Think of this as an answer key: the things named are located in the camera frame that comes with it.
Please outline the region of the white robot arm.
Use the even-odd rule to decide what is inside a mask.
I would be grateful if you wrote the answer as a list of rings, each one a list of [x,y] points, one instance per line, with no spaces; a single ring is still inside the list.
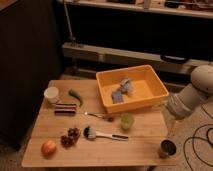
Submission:
[[[190,75],[190,83],[169,96],[166,109],[171,116],[168,137],[182,130],[185,122],[198,115],[199,108],[213,100],[213,65],[200,65]]]

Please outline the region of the grey ribbed gripper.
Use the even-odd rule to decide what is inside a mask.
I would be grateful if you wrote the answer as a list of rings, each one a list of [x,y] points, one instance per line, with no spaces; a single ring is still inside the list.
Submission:
[[[181,120],[190,116],[199,104],[200,94],[194,87],[185,87],[179,93],[175,93],[168,98],[167,108],[163,109],[168,137],[174,135],[175,118]]]

